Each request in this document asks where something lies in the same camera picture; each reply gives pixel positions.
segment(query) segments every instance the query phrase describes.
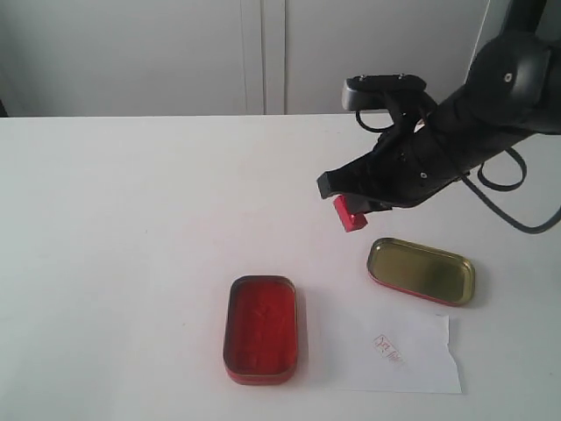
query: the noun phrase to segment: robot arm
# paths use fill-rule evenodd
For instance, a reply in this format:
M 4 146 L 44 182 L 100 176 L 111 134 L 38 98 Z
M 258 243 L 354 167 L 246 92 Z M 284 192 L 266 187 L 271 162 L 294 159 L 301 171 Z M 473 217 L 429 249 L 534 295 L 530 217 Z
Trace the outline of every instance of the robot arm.
M 525 164 L 511 147 L 534 133 L 561 134 L 560 46 L 529 33 L 507 33 L 483 47 L 465 85 L 441 104 L 424 92 L 425 87 L 412 75 L 346 81 L 344 107 L 356 112 L 363 128 L 381 132 L 370 153 L 317 180 L 322 198 L 341 195 L 336 207 L 347 231 L 364 226 L 366 213 L 417 206 L 457 180 L 521 231 L 543 232 L 561 219 L 560 209 L 545 225 L 526 227 L 496 208 L 466 177 L 504 151 L 521 164 L 525 175 Z M 360 112 L 379 109 L 388 109 L 394 124 L 383 129 L 366 126 Z M 416 131 L 419 121 L 424 127 Z M 500 187 L 490 182 L 487 186 Z

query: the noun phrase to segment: metal tin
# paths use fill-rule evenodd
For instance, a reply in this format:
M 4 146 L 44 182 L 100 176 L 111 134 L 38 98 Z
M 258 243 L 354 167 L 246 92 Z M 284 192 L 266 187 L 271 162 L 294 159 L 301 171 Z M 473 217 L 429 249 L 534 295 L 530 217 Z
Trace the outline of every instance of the metal tin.
M 282 276 L 243 276 L 230 290 L 224 365 L 241 384 L 279 384 L 298 359 L 295 286 Z
M 457 306 L 473 297 L 472 263 L 444 250 L 400 239 L 378 239 L 367 266 L 376 282 L 437 303 Z

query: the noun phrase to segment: gold tin lid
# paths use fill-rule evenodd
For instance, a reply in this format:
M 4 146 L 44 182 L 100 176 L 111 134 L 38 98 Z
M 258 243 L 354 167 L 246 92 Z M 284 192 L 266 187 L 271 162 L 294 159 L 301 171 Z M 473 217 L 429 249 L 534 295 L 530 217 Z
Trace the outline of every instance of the gold tin lid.
M 431 301 L 462 305 L 473 297 L 475 270 L 458 254 L 385 238 L 374 242 L 367 266 L 376 282 Z

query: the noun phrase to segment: white paper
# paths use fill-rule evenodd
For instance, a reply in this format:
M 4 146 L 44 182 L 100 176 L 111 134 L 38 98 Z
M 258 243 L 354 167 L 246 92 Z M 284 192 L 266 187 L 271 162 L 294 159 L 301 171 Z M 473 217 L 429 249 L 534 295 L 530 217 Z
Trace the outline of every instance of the white paper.
M 448 316 L 314 303 L 309 381 L 330 389 L 461 393 Z

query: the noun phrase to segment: table surface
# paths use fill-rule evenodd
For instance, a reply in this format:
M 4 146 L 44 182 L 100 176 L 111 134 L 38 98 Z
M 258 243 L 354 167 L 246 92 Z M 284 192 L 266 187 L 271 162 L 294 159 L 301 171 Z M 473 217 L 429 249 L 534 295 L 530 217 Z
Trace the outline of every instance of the table surface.
M 384 125 L 387 116 L 370 116 Z M 368 151 L 353 116 L 0 120 L 0 419 L 556 419 L 561 227 L 529 236 L 456 183 L 345 233 L 316 178 Z M 559 138 L 518 147 L 528 180 L 490 194 L 519 219 L 561 202 Z M 508 158 L 489 178 L 519 175 Z M 449 308 L 371 282 L 380 237 L 477 270 Z M 300 296 L 449 314 L 463 395 L 244 387 L 224 371 L 231 283 L 285 275 Z

